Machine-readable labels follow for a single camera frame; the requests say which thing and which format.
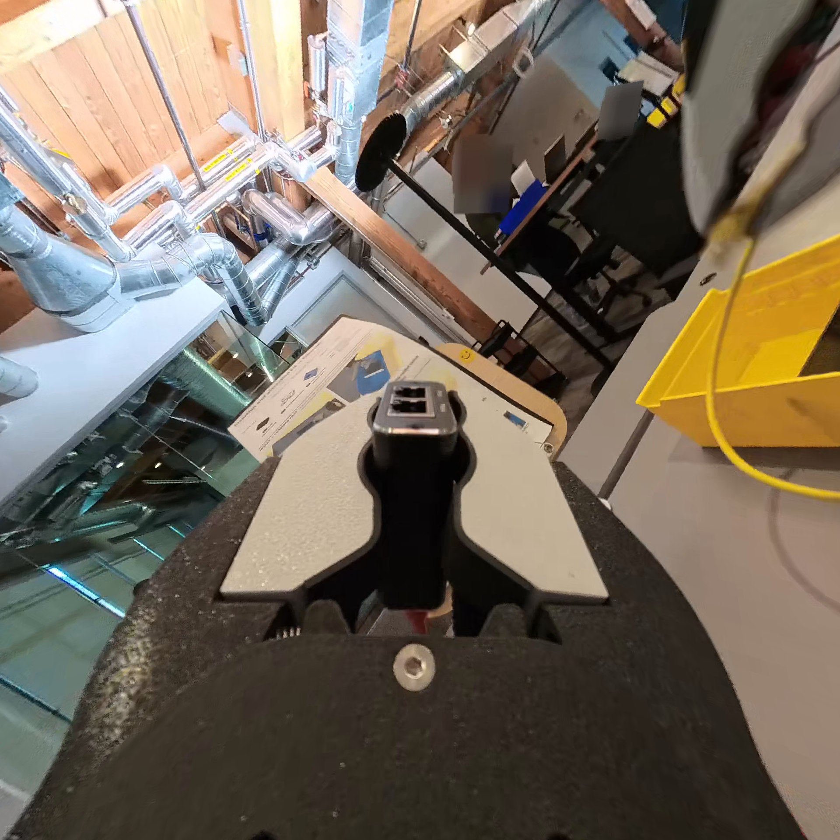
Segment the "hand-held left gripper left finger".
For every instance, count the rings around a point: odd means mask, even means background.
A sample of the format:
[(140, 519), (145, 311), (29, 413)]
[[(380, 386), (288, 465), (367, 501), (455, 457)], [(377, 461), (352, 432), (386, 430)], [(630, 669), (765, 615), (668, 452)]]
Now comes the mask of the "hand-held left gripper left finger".
[(305, 603), (373, 539), (374, 500), (359, 463), (375, 403), (363, 396), (285, 450), (221, 584), (225, 600)]

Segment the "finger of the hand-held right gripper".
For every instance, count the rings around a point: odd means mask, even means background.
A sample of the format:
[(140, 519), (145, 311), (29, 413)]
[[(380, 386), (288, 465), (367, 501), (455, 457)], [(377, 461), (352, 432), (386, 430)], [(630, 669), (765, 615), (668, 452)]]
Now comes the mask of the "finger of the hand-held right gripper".
[(680, 47), (684, 193), (695, 230), (708, 235), (812, 67), (817, 2), (685, 2)]

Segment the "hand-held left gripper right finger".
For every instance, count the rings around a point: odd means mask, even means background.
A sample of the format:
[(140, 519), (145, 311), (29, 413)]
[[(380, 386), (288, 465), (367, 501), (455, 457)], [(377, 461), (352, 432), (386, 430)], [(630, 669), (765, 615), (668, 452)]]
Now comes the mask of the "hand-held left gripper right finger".
[(446, 575), (467, 603), (605, 603), (609, 594), (550, 463), (552, 426), (493, 393), (460, 392), (467, 469)]

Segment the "black ethernet port box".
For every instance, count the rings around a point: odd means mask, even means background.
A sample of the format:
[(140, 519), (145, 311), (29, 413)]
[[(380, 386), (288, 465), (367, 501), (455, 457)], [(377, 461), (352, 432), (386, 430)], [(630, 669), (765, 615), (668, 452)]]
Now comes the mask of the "black ethernet port box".
[(379, 590), (387, 608), (445, 599), (445, 527), (459, 424), (444, 384), (391, 381), (371, 417), (370, 478), (380, 500)]

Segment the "yellow plastic bin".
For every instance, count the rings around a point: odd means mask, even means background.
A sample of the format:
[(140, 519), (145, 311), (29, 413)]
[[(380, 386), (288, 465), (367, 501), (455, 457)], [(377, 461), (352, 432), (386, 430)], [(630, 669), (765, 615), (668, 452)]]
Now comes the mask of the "yellow plastic bin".
[[(659, 363), (637, 404), (701, 447), (716, 447), (705, 394), (714, 339), (730, 295), (709, 290)], [(838, 309), (839, 237), (742, 280), (719, 360), (715, 407), (735, 448), (837, 448), (838, 371), (812, 354)]]

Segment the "printed instruction poster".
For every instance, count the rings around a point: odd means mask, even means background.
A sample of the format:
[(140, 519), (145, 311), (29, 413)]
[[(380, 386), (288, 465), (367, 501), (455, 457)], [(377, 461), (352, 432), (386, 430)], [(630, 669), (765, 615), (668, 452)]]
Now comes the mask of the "printed instruction poster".
[(321, 420), (397, 379), (442, 382), (461, 400), (479, 403), (543, 446), (552, 427), (424, 343), (381, 325), (342, 316), (228, 427), (262, 461)]

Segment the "instruction sheet on board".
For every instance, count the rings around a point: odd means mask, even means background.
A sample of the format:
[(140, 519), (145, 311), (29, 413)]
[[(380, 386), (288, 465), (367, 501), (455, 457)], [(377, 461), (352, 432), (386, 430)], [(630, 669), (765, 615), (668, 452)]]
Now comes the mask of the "instruction sheet on board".
[(473, 364), (459, 363), (457, 355), (462, 347), (469, 348), (460, 343), (443, 343), (434, 350), (482, 380), (488, 387), (498, 391), (511, 403), (520, 405), (531, 415), (549, 423), (552, 430), (543, 444), (543, 449), (549, 461), (556, 462), (568, 435), (568, 424), (561, 406), (538, 392), (530, 384), (504, 371), (497, 362), (482, 357), (475, 350), (473, 351), (476, 358)]

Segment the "black office chair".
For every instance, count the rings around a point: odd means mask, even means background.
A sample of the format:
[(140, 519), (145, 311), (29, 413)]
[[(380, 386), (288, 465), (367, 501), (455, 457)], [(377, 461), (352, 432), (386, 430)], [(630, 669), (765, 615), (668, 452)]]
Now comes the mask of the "black office chair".
[(704, 243), (690, 221), (682, 177), (680, 121), (658, 129), (644, 123), (570, 212), (661, 277)]

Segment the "blue storage bin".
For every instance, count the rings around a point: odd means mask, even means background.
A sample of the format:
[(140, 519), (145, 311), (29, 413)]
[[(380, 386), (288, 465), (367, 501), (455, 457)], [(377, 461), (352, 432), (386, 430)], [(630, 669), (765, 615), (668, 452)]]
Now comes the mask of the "blue storage bin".
[(539, 204), (546, 192), (545, 184), (540, 180), (534, 180), (501, 220), (499, 231), (507, 237), (513, 235), (534, 207)]

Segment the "wooden support beam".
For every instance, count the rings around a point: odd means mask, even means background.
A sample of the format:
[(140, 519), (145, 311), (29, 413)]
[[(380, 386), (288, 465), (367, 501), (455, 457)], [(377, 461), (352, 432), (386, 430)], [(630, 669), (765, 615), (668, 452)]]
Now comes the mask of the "wooden support beam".
[(414, 245), (397, 233), (348, 186), (323, 167), (302, 186), (370, 246), (380, 250), (403, 274), (449, 312), (474, 340), (486, 340), (496, 321), (435, 267)]

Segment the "silver flexible duct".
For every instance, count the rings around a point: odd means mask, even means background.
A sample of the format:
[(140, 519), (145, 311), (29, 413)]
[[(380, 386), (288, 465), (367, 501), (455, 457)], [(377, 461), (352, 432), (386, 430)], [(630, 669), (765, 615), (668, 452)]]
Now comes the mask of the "silver flexible duct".
[(410, 137), (428, 117), (499, 64), (521, 38), (531, 32), (549, 5), (548, 1), (510, 3), (447, 53), (444, 71), (414, 93), (400, 111), (405, 121), (406, 137)]

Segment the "silver ventilation duct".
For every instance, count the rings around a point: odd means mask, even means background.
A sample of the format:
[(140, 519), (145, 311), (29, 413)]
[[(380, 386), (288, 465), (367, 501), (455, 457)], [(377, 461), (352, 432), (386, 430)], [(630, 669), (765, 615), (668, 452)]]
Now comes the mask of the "silver ventilation duct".
[(2, 258), (37, 308), (83, 333), (104, 330), (136, 301), (162, 297), (202, 277), (221, 285), (241, 321), (268, 323), (277, 307), (289, 255), (267, 247), (247, 265), (225, 237), (200, 232), (201, 222), (245, 193), (258, 175), (286, 173), (308, 181), (333, 163), (340, 128), (313, 126), (291, 142), (244, 137), (183, 184), (158, 164), (103, 202), (69, 156), (41, 142), (2, 90), (2, 146), (20, 169), (54, 197), (71, 222), (104, 255), (50, 234), (24, 213), (23, 194), (2, 175)]
[(379, 96), (393, 1), (328, 1), (325, 33), (308, 37), (310, 92), (324, 104), (334, 174), (354, 187), (365, 118)]

